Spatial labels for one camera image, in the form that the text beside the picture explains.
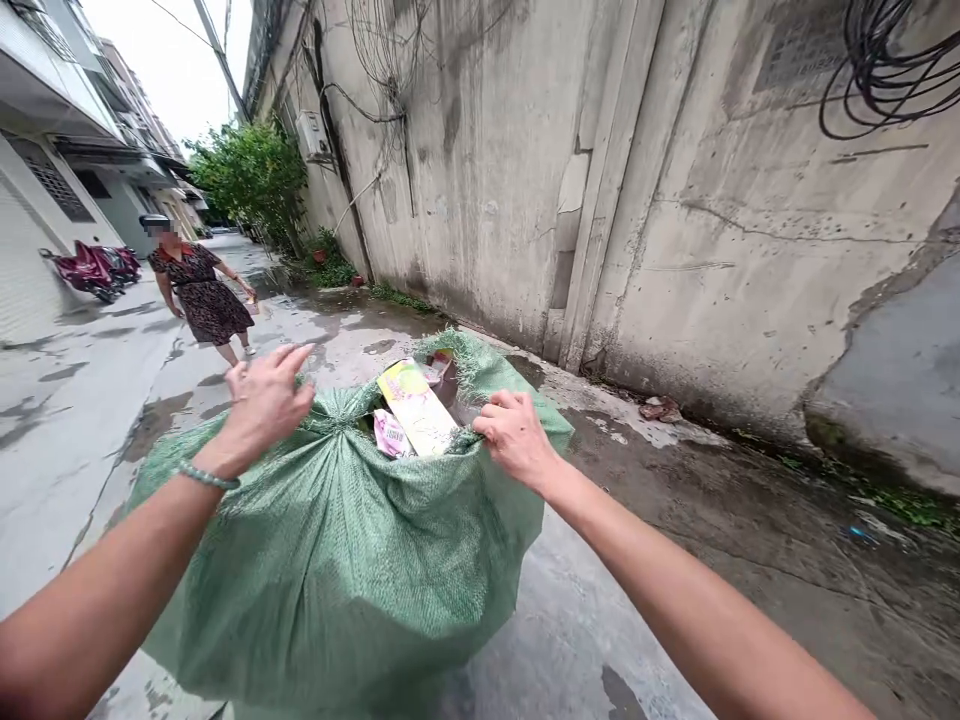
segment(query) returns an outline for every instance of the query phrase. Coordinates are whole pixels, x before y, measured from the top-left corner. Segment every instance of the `alley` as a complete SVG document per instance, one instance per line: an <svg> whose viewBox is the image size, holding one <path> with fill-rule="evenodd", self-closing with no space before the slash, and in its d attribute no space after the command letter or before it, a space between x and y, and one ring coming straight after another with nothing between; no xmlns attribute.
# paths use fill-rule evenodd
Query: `alley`
<svg viewBox="0 0 960 720"><path fill-rule="evenodd" d="M261 353L317 343L307 372L319 388L369 379L447 323L365 289L284 291L246 238L206 245L263 298L251 331ZM169 315L149 277L115 306L59 322L56 335L6 348L0 364L4 615L116 521L161 434L229 406L223 360ZM960 714L955 544L695 425L645 423L633 404L501 347L576 428L577 467L731 582L880 718ZM94 717L202 720L219 709L178 691L141 654ZM439 716L712 717L589 548L549 510L524 563L516 614L451 675Z"/></svg>

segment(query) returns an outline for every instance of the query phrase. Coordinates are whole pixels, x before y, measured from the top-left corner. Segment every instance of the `woman's arm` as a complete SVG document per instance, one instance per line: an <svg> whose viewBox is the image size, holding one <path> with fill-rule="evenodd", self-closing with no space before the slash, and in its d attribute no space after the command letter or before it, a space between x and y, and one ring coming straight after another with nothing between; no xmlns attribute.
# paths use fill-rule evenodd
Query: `woman's arm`
<svg viewBox="0 0 960 720"><path fill-rule="evenodd" d="M564 462L528 395L491 403L473 427L493 459L590 544L720 720L873 717L746 598Z"/></svg>
<svg viewBox="0 0 960 720"><path fill-rule="evenodd" d="M177 307L176 303L173 302L173 287L170 284L170 276L166 273L154 272L154 275L157 278L157 285L160 286L160 294L163 295L164 301L167 303L167 307L170 308L176 317L183 317L183 310Z"/></svg>
<svg viewBox="0 0 960 720"><path fill-rule="evenodd" d="M239 283L240 287L243 288L243 291L247 295L249 295L252 298L257 297L257 291L254 290L252 287L250 287L247 284L247 281L244 280L242 277L240 277L240 275L236 271L234 271L231 267L229 267L225 262L223 262L223 260L221 260L219 263L214 265L214 267L220 272L222 272L224 275L226 275L228 278L233 280L234 282Z"/></svg>
<svg viewBox="0 0 960 720"><path fill-rule="evenodd" d="M234 405L198 469L237 477L293 432L313 402L312 386L294 385L312 349L285 345L227 373ZM85 718L160 616L223 494L175 475L0 623L0 717Z"/></svg>

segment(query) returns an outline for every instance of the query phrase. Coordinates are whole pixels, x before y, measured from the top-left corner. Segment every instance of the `utility pole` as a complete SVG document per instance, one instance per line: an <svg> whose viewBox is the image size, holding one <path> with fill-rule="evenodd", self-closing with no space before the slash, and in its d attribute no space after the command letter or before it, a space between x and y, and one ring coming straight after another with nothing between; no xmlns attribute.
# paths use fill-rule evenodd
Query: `utility pole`
<svg viewBox="0 0 960 720"><path fill-rule="evenodd" d="M203 0L193 0L197 6L197 12L200 13L200 22L203 23L203 29L207 31L207 37L210 39L210 47L213 48L213 54L217 56L220 63L220 69L223 70L223 78L227 81L227 87L230 88L230 94L233 95L233 101L237 105L237 117L241 125L250 124L250 116L247 114L247 108L244 107L243 98L237 90L236 83L233 82L233 75L230 74L230 66L227 64L227 56L220 46L220 40L217 38L217 31L213 28L213 21L210 19L210 13L207 12L207 6Z"/></svg>

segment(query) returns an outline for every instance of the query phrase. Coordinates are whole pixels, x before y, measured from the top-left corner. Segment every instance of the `yellow box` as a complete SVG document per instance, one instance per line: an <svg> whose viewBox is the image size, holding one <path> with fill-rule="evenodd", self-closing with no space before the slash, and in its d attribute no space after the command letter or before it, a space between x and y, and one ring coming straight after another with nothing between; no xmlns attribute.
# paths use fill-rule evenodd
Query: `yellow box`
<svg viewBox="0 0 960 720"><path fill-rule="evenodd" d="M391 365L377 385L417 455L443 455L459 426L427 384L413 358Z"/></svg>

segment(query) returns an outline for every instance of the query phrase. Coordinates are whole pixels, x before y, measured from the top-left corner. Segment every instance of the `red motorcycle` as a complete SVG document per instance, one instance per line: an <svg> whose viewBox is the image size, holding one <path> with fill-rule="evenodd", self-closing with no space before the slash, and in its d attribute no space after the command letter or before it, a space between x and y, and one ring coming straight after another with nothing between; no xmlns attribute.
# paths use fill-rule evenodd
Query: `red motorcycle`
<svg viewBox="0 0 960 720"><path fill-rule="evenodd" d="M126 245L123 247L104 247L103 245L85 245L79 240L74 240L74 247L77 251L77 257L80 257L81 253L94 255L102 265L106 266L110 276L119 287L122 288L124 285L140 282L140 262L133 250Z"/></svg>
<svg viewBox="0 0 960 720"><path fill-rule="evenodd" d="M57 274L73 289L92 293L107 304L115 301L117 296L123 293L123 289L117 287L106 262L79 240L76 248L76 257L54 255L47 248L41 248L38 252L44 260L53 263Z"/></svg>

